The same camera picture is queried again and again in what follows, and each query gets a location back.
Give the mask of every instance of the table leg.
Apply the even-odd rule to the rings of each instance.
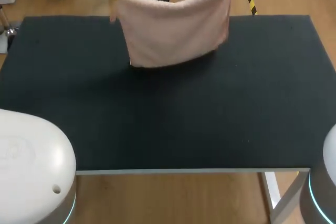
[[[280,198],[275,173],[263,173],[262,176],[270,210],[271,224],[283,223],[295,207],[299,205],[302,185],[308,174],[309,172],[300,172],[284,196]]]

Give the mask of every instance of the small hole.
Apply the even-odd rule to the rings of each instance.
[[[61,188],[58,185],[53,185],[52,188],[53,188],[52,190],[55,194],[60,194],[61,193]]]

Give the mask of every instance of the table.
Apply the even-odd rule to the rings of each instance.
[[[60,127],[78,174],[300,170],[279,203],[264,174],[280,223],[336,123],[335,85],[308,16],[232,17],[216,52],[151,70],[129,66],[119,23],[39,17],[5,60],[0,108]]]

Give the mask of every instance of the cloth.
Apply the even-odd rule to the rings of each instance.
[[[231,0],[117,0],[131,65],[162,67],[215,50],[228,37]]]

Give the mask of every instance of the white table frame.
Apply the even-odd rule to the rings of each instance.
[[[176,174],[176,173],[261,173],[270,212],[270,223],[281,224],[299,205],[300,193],[309,168],[249,168],[249,169],[135,169],[135,170],[79,170],[76,175],[118,174]],[[281,198],[275,172],[299,172]]]

